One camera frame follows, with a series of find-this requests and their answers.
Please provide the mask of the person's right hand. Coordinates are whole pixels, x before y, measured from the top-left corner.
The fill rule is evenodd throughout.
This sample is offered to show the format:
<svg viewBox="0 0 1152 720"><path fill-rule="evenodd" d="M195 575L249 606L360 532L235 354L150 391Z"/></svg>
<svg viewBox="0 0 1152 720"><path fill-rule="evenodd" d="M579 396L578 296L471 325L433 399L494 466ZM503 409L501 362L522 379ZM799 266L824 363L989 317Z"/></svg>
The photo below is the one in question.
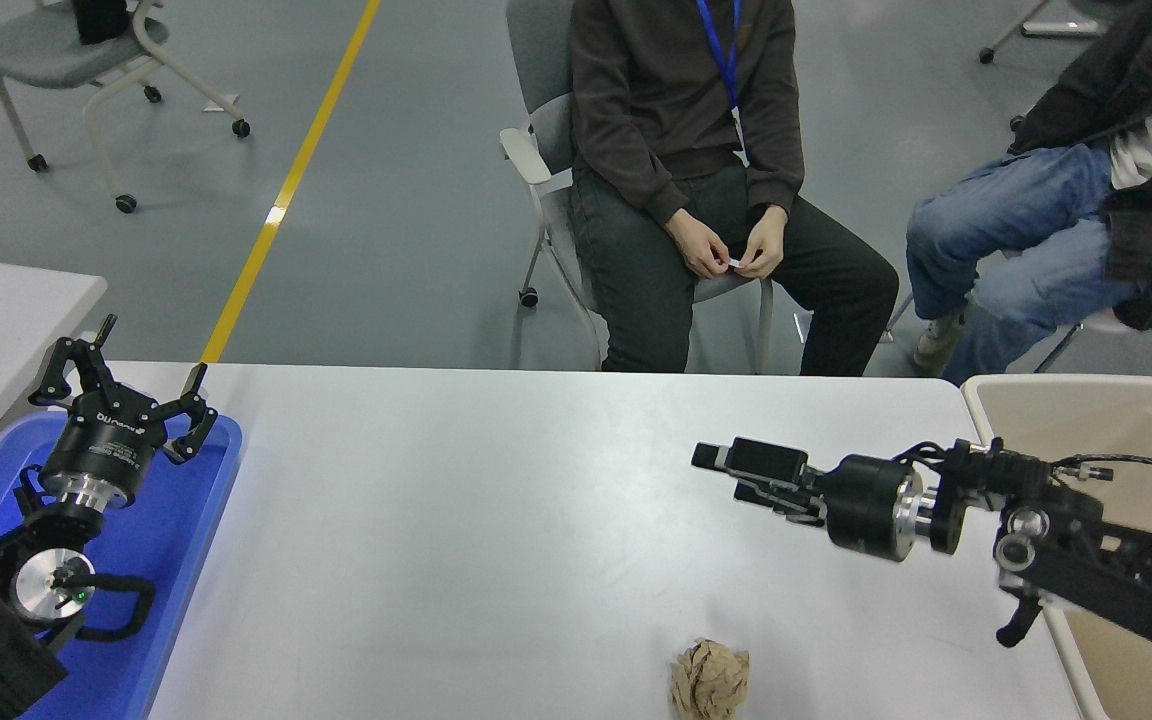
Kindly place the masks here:
<svg viewBox="0 0 1152 720"><path fill-rule="evenodd" d="M700 222L685 209L670 215L664 229L675 242L685 268L702 279L713 279L730 270L730 251L707 223Z"/></svg>

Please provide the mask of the person's left hand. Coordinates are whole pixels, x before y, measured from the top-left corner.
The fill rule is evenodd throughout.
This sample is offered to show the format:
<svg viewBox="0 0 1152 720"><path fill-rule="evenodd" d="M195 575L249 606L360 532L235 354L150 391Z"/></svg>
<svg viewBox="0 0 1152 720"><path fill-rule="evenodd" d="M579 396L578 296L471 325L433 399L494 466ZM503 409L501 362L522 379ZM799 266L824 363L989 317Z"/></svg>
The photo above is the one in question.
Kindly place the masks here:
<svg viewBox="0 0 1152 720"><path fill-rule="evenodd" d="M765 279L776 270L785 259L785 232L788 223L788 211L781 206L768 204L761 215L751 227L745 252L735 273L741 276Z"/></svg>

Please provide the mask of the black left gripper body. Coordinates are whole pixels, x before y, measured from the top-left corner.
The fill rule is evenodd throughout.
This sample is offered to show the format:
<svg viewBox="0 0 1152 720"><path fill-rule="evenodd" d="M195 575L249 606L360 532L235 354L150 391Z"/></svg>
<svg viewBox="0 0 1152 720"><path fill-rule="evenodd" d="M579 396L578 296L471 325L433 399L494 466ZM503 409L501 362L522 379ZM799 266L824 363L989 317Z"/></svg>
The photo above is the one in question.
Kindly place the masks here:
<svg viewBox="0 0 1152 720"><path fill-rule="evenodd" d="M74 477L93 477L122 493L141 491L157 448L166 442L164 420L142 420L147 406L120 400L111 406L99 393L84 393L70 407L55 447L41 467L41 487L59 493Z"/></svg>

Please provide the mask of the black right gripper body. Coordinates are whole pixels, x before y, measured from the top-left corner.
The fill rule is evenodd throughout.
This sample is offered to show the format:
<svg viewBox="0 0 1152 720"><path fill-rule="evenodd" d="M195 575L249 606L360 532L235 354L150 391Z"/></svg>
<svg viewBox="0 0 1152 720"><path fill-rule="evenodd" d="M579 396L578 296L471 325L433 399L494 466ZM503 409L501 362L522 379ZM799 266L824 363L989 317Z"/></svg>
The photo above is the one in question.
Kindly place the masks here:
<svg viewBox="0 0 1152 720"><path fill-rule="evenodd" d="M838 547L901 562L914 548L914 469L849 455L820 477L826 529Z"/></svg>

